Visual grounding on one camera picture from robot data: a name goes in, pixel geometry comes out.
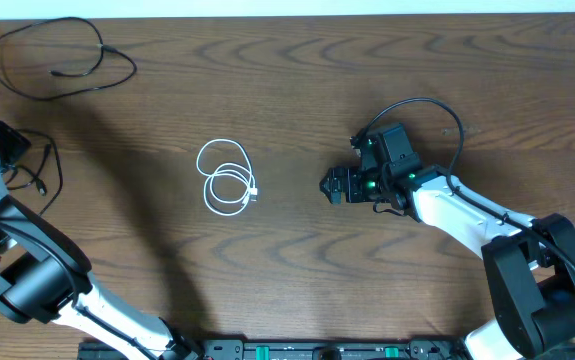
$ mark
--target robotic arm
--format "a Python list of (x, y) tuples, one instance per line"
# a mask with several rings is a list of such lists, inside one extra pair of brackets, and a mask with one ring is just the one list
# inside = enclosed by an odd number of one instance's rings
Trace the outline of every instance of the robotic arm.
[(0, 260), (13, 246), (26, 250), (0, 271), (0, 313), (18, 323), (36, 319), (71, 326), (129, 359), (201, 358), (191, 340), (104, 288), (76, 244), (9, 195), (1, 173), (30, 146), (19, 132), (0, 122)]
[[(413, 101), (432, 102), (456, 119), (461, 141), (449, 169), (424, 167), (402, 124), (370, 130), (384, 113)], [(435, 226), (481, 257), (496, 318), (466, 337), (470, 355), (534, 358), (575, 337), (575, 229), (561, 215), (516, 213), (462, 185), (451, 175), (462, 136), (457, 115), (434, 99), (394, 104), (352, 138), (360, 166), (329, 169), (320, 190), (332, 204), (345, 193), (348, 203), (373, 202), (375, 212)], [(391, 208), (378, 210), (380, 204)], [(537, 283), (531, 271), (539, 266), (554, 266), (555, 275)]]

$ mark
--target wood grain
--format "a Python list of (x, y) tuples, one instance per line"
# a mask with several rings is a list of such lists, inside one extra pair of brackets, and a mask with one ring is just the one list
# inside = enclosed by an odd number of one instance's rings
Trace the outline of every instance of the wood grain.
[[(111, 290), (196, 337), (376, 339), (464, 335), (492, 316), (482, 262), (440, 231), (331, 206), (318, 182), (358, 159), (348, 138), (412, 96), (451, 104), (468, 129), (457, 174), (510, 208), (575, 224), (575, 15), (98, 20), (139, 65), (128, 83), (51, 103), (0, 85), (0, 119), (52, 134), (65, 189), (46, 214)], [(24, 24), (0, 22), (3, 31)], [(35, 29), (0, 48), (0, 65), (35, 94), (119, 79), (92, 76), (93, 34)], [(457, 141), (440, 109), (404, 122), (426, 162)], [(226, 219), (202, 203), (195, 157), (240, 141), (260, 201)], [(206, 165), (230, 159), (222, 147)], [(25, 161), (37, 164), (36, 147)], [(54, 164), (45, 179), (55, 189)], [(16, 194), (39, 208), (35, 191)], [(0, 316), (0, 358), (73, 358), (82, 335)]]

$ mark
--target green indicator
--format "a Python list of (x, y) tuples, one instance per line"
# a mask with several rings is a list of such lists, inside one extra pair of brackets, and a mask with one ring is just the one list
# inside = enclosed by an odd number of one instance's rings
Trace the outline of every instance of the green indicator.
[(386, 358), (397, 358), (398, 357), (398, 348), (385, 348), (385, 357)]
[(256, 347), (256, 360), (269, 360), (269, 346)]

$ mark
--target white wall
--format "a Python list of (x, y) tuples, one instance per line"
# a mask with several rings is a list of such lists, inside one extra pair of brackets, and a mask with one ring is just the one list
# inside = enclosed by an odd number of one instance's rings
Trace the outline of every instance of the white wall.
[(0, 20), (534, 12), (575, 12), (575, 0), (0, 0)]

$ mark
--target white cable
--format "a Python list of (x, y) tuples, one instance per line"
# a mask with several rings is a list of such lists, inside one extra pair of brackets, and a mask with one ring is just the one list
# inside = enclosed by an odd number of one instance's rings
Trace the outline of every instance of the white cable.
[[(225, 142), (238, 146), (240, 151), (243, 153), (243, 157), (245, 157), (245, 161), (247, 162), (248, 168), (245, 168), (244, 166), (241, 166), (236, 163), (227, 162), (220, 164), (216, 168), (216, 170), (214, 170), (214, 172), (211, 174), (204, 172), (200, 168), (200, 156), (203, 154), (203, 151), (209, 145), (217, 142)], [(256, 188), (256, 177), (254, 177), (254, 169), (251, 166), (251, 162), (249, 161), (249, 156), (247, 156), (247, 152), (245, 151), (243, 146), (240, 145), (238, 142), (229, 139), (214, 139), (209, 141), (207, 144), (203, 145), (202, 149), (200, 149), (200, 151), (198, 152), (198, 156), (196, 157), (196, 169), (198, 169), (198, 172), (207, 177), (207, 179), (205, 180), (205, 186), (203, 187), (203, 199), (205, 200), (205, 205), (207, 205), (207, 208), (212, 212), (222, 216), (234, 216), (240, 214), (243, 210), (245, 210), (250, 200), (256, 201), (256, 196), (258, 196), (258, 188)], [(216, 195), (216, 192), (214, 191), (214, 180), (219, 176), (232, 177), (243, 183), (243, 185), (245, 185), (246, 187), (243, 195), (236, 200), (225, 200), (218, 197), (218, 195)], [(216, 207), (214, 207), (214, 205), (212, 205), (212, 203), (209, 201), (209, 195), (207, 192), (208, 189), (209, 193), (211, 193), (211, 196), (214, 199), (216, 199), (216, 201), (220, 202), (221, 204), (241, 203), (240, 209), (234, 212), (223, 212), (216, 209)]]

